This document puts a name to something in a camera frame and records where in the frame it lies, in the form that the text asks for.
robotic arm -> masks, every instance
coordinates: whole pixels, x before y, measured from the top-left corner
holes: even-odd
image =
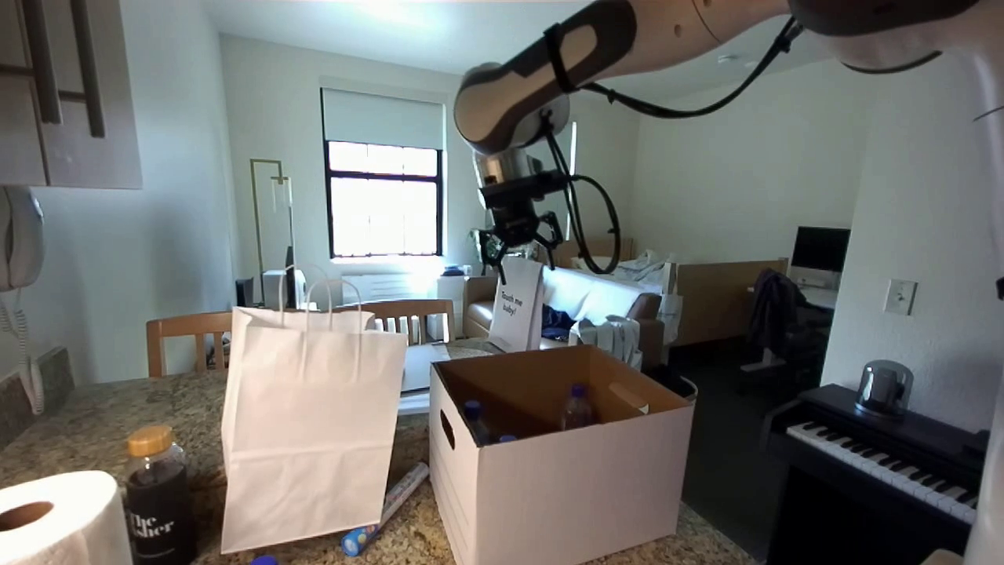
[[[480,195],[483,207],[492,214],[492,232],[480,242],[483,264],[498,266],[506,250],[524,242],[540,242],[547,250],[561,242],[559,221],[551,214],[535,215],[532,201],[551,190],[563,190],[568,198],[572,177],[563,168],[528,168],[521,146],[563,130],[563,93],[580,87],[609,93],[605,87],[595,87],[595,79],[683,62],[757,21],[784,12],[792,15],[789,21],[796,31],[807,26],[810,31],[831,39],[835,55],[851,68],[910,68],[933,58],[941,46],[941,39],[933,39],[923,26],[953,19],[969,5],[976,5],[976,0],[910,0],[903,5],[877,5],[875,0],[590,4],[572,19],[551,26],[514,58],[471,68],[459,87],[454,130],[478,150]],[[913,39],[881,42],[881,34],[894,29],[910,29]]]
[[[941,51],[971,67],[979,108],[971,123],[987,146],[997,264],[1004,266],[1004,0],[595,0],[543,42],[501,67],[478,67],[454,98],[454,130],[478,150],[483,205],[489,207],[501,259],[508,244],[547,242],[532,201],[568,178],[521,168],[521,146],[561,130],[563,93],[595,79],[665,68],[718,46],[744,29],[789,15],[855,72],[903,72]],[[1004,557],[1004,386],[990,425],[982,475],[979,520],[965,563],[987,565]]]

open box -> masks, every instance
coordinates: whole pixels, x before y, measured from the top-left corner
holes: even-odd
[[[559,431],[582,382],[598,425]],[[461,405],[497,433],[478,445]],[[437,364],[434,493],[461,565],[561,565],[675,535],[693,405],[598,348]]]

white wall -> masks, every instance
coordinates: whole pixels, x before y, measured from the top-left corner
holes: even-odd
[[[817,62],[721,116],[643,120],[629,222],[683,258],[789,258],[796,222],[851,227],[823,381],[853,388],[890,358],[916,376],[913,410],[987,426],[1004,316],[969,98],[946,55],[889,79]],[[919,282],[913,316],[881,311],[890,275]]]
[[[872,358],[913,367],[913,407],[987,426],[1004,306],[990,177],[971,123],[971,79],[950,55],[877,79],[858,132],[865,160],[826,381],[855,386]],[[881,311],[889,280],[916,280],[913,316]]]
[[[197,0],[121,0],[145,183],[35,189],[46,258],[22,292],[30,333],[80,382],[147,374],[145,324],[225,306],[233,189],[216,31]]]
[[[625,113],[620,108],[605,102],[605,98],[573,93],[572,111],[577,120],[577,167],[573,173],[594,177],[609,198],[614,201],[620,232],[637,235],[628,221],[629,198],[634,198],[634,153],[637,153],[637,132],[641,116]],[[582,207],[582,232],[605,235],[609,214],[595,190],[580,183],[580,207]]]
[[[759,79],[712,116],[643,120],[641,242],[677,258],[789,258],[796,227],[851,227],[870,98],[858,74],[823,62]]]
[[[459,84],[459,79],[452,74],[379,67],[367,58],[347,58],[241,39],[224,39],[224,68],[241,232],[239,275],[258,274],[252,222],[252,158],[273,158],[283,160],[284,173],[292,177],[294,254],[298,266],[306,274],[310,282],[335,274],[330,264],[327,242],[320,87],[447,102],[452,87]],[[471,229],[483,227],[483,214],[478,205],[471,150],[452,130],[445,143],[445,177],[445,258],[447,264],[471,264]]]

cable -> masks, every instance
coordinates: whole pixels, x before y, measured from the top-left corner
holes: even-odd
[[[788,19],[784,29],[779,31],[779,39],[772,42],[772,46],[766,51],[766,55],[757,62],[757,68],[721,100],[710,102],[710,108],[699,108],[699,111],[670,111],[670,108],[658,108],[658,102],[646,102],[646,100],[637,100],[637,98],[628,98],[628,93],[617,93],[605,84],[582,84],[582,91],[594,91],[594,93],[605,93],[609,102],[625,102],[637,113],[646,113],[646,116],[654,116],[654,120],[693,120],[693,116],[710,116],[721,108],[729,108],[735,98],[740,98],[776,58],[779,52],[788,52],[789,51],[789,42],[804,31],[804,26],[796,19]]]
[[[550,150],[551,150],[551,160],[554,160],[559,173],[568,178],[568,184],[563,184],[563,207],[568,207],[572,235],[573,235],[573,242],[577,242],[580,258],[588,259],[588,266],[590,266],[594,274],[613,274],[613,271],[620,264],[620,221],[617,221],[617,209],[614,209],[609,190],[605,190],[595,178],[590,178],[590,177],[572,177],[572,173],[568,173],[568,160],[563,160],[563,153],[561,153],[561,143],[554,140],[554,130],[550,126],[550,120],[547,120],[543,138],[547,138],[547,143],[550,143]],[[590,250],[590,242],[588,242],[588,229],[582,229],[582,215],[580,215],[580,205],[577,205],[577,184],[573,184],[573,183],[594,184],[594,189],[598,190],[601,205],[605,205],[605,215],[613,221],[613,229],[609,229],[609,232],[614,235],[614,254],[613,254],[613,259],[609,259],[605,266],[598,266],[598,264],[594,259],[594,250]]]

wall socket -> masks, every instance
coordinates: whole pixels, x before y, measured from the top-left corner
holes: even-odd
[[[890,280],[883,295],[883,313],[910,316],[916,300],[916,280]]]

